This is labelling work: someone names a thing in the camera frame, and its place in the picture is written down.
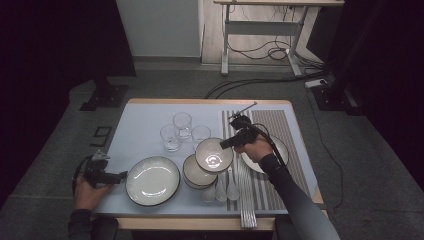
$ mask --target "person's arm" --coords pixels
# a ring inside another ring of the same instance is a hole
[[[293,181],[286,166],[280,165],[271,146],[259,136],[253,144],[234,149],[246,152],[250,159],[259,163],[283,200],[290,218],[302,239],[340,239],[330,220],[316,204]]]
[[[97,207],[104,195],[112,188],[112,184],[101,188],[93,188],[84,178],[77,179],[75,188],[74,204],[68,222],[69,240],[90,240],[91,239],[91,211]]]

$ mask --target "bowl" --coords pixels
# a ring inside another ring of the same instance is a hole
[[[185,183],[194,189],[208,188],[217,178],[217,175],[207,173],[199,167],[194,154],[184,161],[183,176]]]
[[[171,198],[180,184],[180,172],[171,160],[150,157],[138,162],[128,173],[125,187],[135,203],[159,205]]]
[[[233,162],[232,148],[222,149],[220,138],[208,138],[196,148],[196,161],[200,168],[210,174],[224,172]]]

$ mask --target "sleeve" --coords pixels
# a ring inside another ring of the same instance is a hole
[[[293,181],[286,166],[274,154],[265,156],[260,166],[284,202],[302,239],[340,239],[330,220]]]
[[[87,209],[77,209],[71,213],[68,223],[69,240],[90,240],[91,239],[91,211]]]

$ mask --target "spoon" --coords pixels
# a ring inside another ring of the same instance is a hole
[[[237,189],[236,184],[234,183],[234,179],[233,179],[233,168],[231,168],[231,166],[228,168],[228,188],[227,188],[227,196],[228,199],[232,200],[232,201],[236,201],[237,199],[239,199],[240,197],[240,193]]]
[[[225,188],[224,188],[224,173],[221,173],[218,175],[218,182],[216,183],[216,193],[215,193],[215,198],[220,201],[220,202],[225,202],[227,201],[227,194],[225,193]]]
[[[215,199],[215,182],[202,193],[205,202],[212,202]]]

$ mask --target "table leg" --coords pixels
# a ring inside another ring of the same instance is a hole
[[[221,56],[221,75],[228,75],[228,29],[227,24],[230,22],[230,6],[226,5],[225,22],[224,22],[224,48]]]
[[[305,23],[306,14],[308,13],[308,9],[309,7],[307,6],[303,7],[303,14],[298,22],[296,35],[293,38],[293,42],[291,44],[290,49],[286,50],[287,58],[289,59],[290,65],[293,69],[295,76],[302,76],[302,72],[299,69],[298,59],[295,56],[295,53],[296,53],[297,44],[299,43],[300,34],[302,33],[303,25]]]

